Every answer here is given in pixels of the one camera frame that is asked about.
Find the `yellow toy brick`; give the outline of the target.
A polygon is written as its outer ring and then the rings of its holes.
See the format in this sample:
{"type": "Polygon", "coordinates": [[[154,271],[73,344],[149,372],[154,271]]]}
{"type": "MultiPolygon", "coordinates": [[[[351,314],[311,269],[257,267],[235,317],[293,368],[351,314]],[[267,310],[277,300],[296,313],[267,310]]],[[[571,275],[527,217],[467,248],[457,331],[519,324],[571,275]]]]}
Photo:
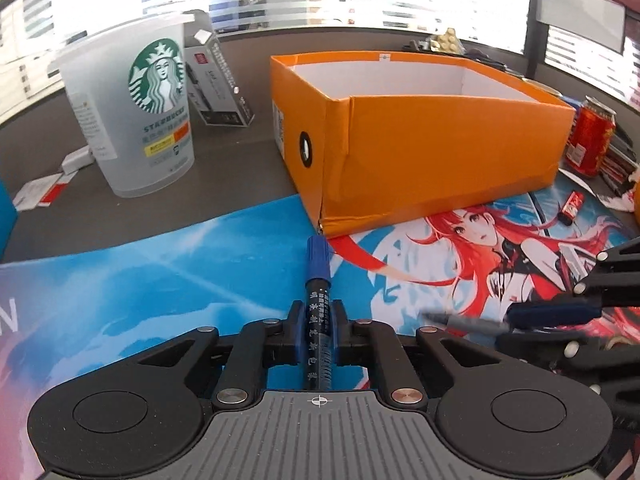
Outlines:
{"type": "Polygon", "coordinates": [[[428,40],[428,47],[432,52],[452,55],[462,55],[464,53],[464,47],[452,27],[447,28],[443,34],[432,35],[428,40]]]}

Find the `Starbucks plastic cup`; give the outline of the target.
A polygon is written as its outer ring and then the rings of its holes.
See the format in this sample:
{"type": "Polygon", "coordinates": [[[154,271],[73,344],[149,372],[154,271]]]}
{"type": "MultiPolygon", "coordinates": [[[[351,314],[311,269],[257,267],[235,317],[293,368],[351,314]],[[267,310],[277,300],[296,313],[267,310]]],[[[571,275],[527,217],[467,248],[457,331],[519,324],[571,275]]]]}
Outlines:
{"type": "Polygon", "coordinates": [[[166,188],[194,163],[184,28],[193,15],[146,16],[64,47],[51,62],[112,191],[166,188]]]}

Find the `anime desk mat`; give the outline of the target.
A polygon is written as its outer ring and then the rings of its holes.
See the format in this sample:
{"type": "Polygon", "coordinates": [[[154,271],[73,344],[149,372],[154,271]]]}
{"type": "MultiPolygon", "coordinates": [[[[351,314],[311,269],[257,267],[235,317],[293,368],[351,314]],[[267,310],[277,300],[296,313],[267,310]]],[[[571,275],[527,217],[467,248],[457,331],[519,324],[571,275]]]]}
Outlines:
{"type": "MultiPolygon", "coordinates": [[[[284,315],[304,294],[310,233],[291,196],[117,247],[2,266],[2,477],[39,477],[26,422],[48,389],[203,325],[228,335],[284,315]]],[[[332,297],[351,318],[403,335],[426,310],[469,312],[477,281],[458,277],[461,249],[430,234],[418,219],[355,235],[358,252],[410,278],[334,256],[332,297]]]]}

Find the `blue cap marker pen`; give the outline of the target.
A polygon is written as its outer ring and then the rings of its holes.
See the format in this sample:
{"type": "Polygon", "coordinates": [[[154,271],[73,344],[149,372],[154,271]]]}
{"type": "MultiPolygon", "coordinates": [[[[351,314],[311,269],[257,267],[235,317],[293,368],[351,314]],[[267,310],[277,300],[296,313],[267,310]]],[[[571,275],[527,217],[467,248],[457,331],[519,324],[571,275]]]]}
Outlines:
{"type": "Polygon", "coordinates": [[[306,309],[304,316],[304,388],[331,388],[332,314],[330,248],[326,238],[314,234],[307,240],[306,309]]]}

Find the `white round coaster card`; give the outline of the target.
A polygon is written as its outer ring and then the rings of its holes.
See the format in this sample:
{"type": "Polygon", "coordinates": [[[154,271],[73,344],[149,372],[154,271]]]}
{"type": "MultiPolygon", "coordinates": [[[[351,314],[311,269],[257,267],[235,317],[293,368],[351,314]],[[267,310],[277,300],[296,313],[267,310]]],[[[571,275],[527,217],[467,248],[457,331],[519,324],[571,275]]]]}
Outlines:
{"type": "Polygon", "coordinates": [[[592,196],[597,197],[597,198],[603,197],[602,193],[599,193],[599,192],[595,191],[586,181],[582,180],[581,177],[576,176],[576,174],[573,174],[572,172],[570,172],[570,171],[568,171],[566,169],[563,169],[563,168],[559,169],[559,173],[562,174],[563,176],[567,177],[567,179],[570,179],[572,182],[577,184],[583,190],[585,190],[588,193],[590,193],[592,196]]]}

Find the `beige paper cup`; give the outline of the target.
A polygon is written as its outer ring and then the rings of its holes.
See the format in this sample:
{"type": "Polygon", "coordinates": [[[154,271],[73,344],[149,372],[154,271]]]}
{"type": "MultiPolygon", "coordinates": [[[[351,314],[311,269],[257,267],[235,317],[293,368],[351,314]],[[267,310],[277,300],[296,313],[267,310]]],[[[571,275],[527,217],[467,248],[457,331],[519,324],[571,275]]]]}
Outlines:
{"type": "Polygon", "coordinates": [[[530,79],[526,77],[522,77],[521,80],[523,82],[526,82],[526,84],[530,84],[531,86],[550,94],[550,96],[555,96],[558,99],[563,99],[562,93],[559,92],[559,90],[556,90],[555,88],[548,86],[548,84],[543,84],[540,81],[536,81],[535,79],[530,79]]]}

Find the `black mesh organizer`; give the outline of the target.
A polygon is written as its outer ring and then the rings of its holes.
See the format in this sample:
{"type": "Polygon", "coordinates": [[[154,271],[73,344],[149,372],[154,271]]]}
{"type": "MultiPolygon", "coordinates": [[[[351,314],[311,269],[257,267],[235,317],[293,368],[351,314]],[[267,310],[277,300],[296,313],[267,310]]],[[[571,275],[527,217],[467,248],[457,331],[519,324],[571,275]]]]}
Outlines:
{"type": "Polygon", "coordinates": [[[472,49],[469,51],[462,50],[461,46],[458,46],[457,44],[456,50],[451,51],[443,49],[438,42],[410,40],[408,44],[405,44],[401,47],[401,51],[449,56],[450,58],[466,58],[467,60],[483,64],[485,66],[494,68],[495,70],[500,70],[500,72],[506,74],[515,74],[514,70],[511,70],[510,67],[506,65],[506,63],[494,60],[488,54],[477,49],[472,49]]]}

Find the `small white box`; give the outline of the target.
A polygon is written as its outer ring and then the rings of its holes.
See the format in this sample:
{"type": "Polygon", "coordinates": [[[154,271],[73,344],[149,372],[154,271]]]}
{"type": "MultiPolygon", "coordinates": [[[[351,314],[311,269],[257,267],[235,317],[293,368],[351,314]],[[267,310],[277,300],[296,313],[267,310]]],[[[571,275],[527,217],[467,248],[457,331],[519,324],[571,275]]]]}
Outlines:
{"type": "Polygon", "coordinates": [[[67,154],[61,162],[63,174],[73,174],[74,172],[88,167],[94,163],[94,156],[89,145],[78,148],[67,154]]]}

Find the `blue paper bag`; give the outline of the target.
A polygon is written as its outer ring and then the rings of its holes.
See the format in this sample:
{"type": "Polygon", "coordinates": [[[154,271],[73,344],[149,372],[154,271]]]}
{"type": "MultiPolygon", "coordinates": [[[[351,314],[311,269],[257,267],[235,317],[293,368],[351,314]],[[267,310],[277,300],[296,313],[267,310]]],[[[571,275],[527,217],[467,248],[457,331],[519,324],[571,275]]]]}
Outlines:
{"type": "Polygon", "coordinates": [[[17,210],[3,182],[0,182],[0,259],[6,252],[17,220],[17,210]]]}

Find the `grey black marker pen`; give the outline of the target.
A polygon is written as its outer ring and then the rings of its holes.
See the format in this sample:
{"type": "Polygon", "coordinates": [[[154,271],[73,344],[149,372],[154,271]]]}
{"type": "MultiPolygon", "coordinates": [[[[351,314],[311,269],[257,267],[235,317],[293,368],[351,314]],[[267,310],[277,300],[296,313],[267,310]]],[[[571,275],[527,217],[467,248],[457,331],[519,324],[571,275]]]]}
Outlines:
{"type": "Polygon", "coordinates": [[[509,323],[485,320],[484,318],[468,318],[463,315],[442,312],[422,312],[421,318],[425,322],[442,325],[447,330],[457,330],[463,333],[495,337],[512,332],[512,327],[509,323]]]}

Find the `small grey product box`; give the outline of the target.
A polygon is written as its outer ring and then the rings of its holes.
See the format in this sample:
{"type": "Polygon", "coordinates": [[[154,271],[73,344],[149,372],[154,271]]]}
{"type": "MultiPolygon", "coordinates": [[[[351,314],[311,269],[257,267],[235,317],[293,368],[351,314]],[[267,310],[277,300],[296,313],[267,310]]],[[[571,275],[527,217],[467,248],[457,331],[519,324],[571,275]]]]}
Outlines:
{"type": "Polygon", "coordinates": [[[184,58],[188,96],[205,125],[248,127],[254,113],[222,53],[209,15],[202,10],[184,11],[192,21],[184,24],[184,58]]]}

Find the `red white paper card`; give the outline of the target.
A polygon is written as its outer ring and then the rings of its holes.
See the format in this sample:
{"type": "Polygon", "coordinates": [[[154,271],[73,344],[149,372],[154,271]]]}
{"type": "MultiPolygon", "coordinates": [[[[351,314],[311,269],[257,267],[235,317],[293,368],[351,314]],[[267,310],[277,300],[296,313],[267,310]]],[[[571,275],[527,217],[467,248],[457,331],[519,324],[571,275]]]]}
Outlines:
{"type": "Polygon", "coordinates": [[[76,174],[76,171],[71,174],[51,174],[25,183],[13,199],[14,207],[18,212],[49,207],[76,174]]]}

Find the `red drink can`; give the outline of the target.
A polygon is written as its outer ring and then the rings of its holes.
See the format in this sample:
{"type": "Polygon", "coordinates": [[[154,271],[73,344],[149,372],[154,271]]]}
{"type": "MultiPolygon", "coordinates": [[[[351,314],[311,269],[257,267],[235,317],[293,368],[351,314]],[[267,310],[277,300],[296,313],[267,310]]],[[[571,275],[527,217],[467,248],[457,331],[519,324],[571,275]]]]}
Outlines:
{"type": "Polygon", "coordinates": [[[595,177],[600,171],[615,127],[614,110],[599,100],[586,96],[577,110],[574,126],[568,137],[565,151],[568,164],[585,177],[595,177]]]}

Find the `orange cardboard box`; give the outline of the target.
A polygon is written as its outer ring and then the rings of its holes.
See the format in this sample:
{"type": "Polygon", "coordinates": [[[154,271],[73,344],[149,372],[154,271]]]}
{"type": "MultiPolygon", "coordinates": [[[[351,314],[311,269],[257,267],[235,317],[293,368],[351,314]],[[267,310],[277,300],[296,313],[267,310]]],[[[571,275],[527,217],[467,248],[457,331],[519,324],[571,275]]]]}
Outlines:
{"type": "Polygon", "coordinates": [[[574,110],[456,56],[270,61],[277,146],[312,225],[357,233],[552,185],[574,110]]]}

